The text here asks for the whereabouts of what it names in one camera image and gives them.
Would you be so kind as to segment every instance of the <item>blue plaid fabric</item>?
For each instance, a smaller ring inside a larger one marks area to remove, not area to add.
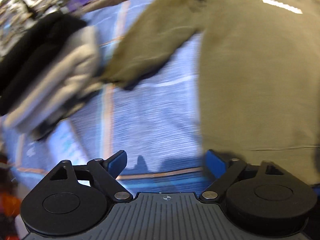
[[[84,15],[84,20],[95,25],[99,33],[101,67],[152,1],[129,0]],[[200,35],[195,35],[157,75],[143,80],[133,91],[105,85],[69,118],[88,159],[106,159],[118,150],[127,152],[128,164],[118,181],[134,195],[199,194],[210,184],[201,172],[196,85],[199,44]],[[4,130],[4,139],[14,174],[30,188],[57,164],[46,140],[32,142],[13,130]]]

